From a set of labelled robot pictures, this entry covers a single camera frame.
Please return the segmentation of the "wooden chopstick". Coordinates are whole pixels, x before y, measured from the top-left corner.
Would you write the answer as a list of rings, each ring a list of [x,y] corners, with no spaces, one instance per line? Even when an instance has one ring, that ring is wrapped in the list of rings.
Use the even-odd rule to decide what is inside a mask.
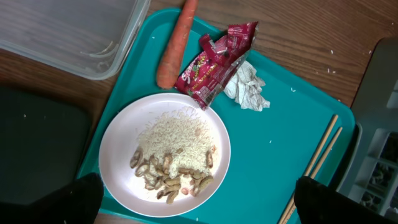
[[[319,154],[321,153],[321,151],[322,151],[322,149],[323,149],[323,147],[324,147],[324,145],[326,143],[326,140],[328,139],[328,137],[329,137],[329,135],[331,133],[331,130],[333,129],[333,127],[334,127],[334,125],[335,125],[335,123],[337,121],[337,119],[338,119],[338,115],[334,114],[332,116],[332,118],[331,118],[331,120],[330,120],[330,122],[329,122],[329,124],[328,124],[328,126],[327,126],[327,128],[326,128],[326,130],[325,130],[325,132],[324,132],[324,134],[323,134],[323,136],[322,136],[322,138],[321,138],[321,140],[320,140],[320,142],[319,142],[319,144],[318,144],[318,146],[317,146],[317,148],[316,148],[311,160],[310,160],[310,162],[308,163],[307,168],[305,169],[305,172],[304,172],[305,176],[309,175],[309,173],[311,172],[315,162],[317,161],[317,159],[319,157]],[[279,219],[278,224],[283,224],[285,222],[286,216],[290,212],[290,208],[293,206],[293,204],[294,204],[294,194],[292,194],[292,196],[291,196],[291,198],[290,198],[290,200],[289,200],[284,212],[282,213],[282,215],[281,215],[281,217]]]
[[[310,170],[309,173],[306,172],[305,173],[305,177],[314,178],[318,174],[318,171],[320,170],[320,168],[323,165],[324,161],[328,157],[330,151],[332,150],[332,148],[333,148],[336,140],[340,136],[340,133],[341,133],[342,130],[343,130],[342,127],[338,128],[337,132],[333,136],[332,140],[330,141],[329,145],[325,149],[325,151],[322,154],[321,158],[316,163],[315,168]],[[294,202],[294,196],[292,196],[292,198],[290,199],[290,201],[289,201],[289,203],[287,205],[287,208],[285,209],[285,211],[282,214],[282,217],[281,217],[281,219],[279,221],[279,224],[286,224],[288,222],[288,220],[290,219],[291,215],[293,214],[294,210],[295,210],[295,202]]]

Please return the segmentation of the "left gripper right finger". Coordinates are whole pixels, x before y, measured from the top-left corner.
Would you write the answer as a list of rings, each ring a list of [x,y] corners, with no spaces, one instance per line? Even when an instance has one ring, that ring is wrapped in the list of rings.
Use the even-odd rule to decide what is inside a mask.
[[[296,181],[294,203],[301,224],[395,224],[307,176]]]

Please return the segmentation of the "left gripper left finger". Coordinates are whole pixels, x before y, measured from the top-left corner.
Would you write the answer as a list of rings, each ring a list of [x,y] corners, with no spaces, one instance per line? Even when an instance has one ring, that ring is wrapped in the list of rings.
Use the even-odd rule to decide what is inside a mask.
[[[58,189],[28,205],[1,203],[1,223],[94,223],[104,196],[97,173]]]

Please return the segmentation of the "orange carrot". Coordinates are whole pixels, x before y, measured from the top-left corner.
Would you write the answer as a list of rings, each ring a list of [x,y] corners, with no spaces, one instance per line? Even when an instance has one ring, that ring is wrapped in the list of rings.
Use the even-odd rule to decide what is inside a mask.
[[[177,81],[197,6],[198,0],[185,1],[157,67],[156,83],[163,89],[171,89]]]

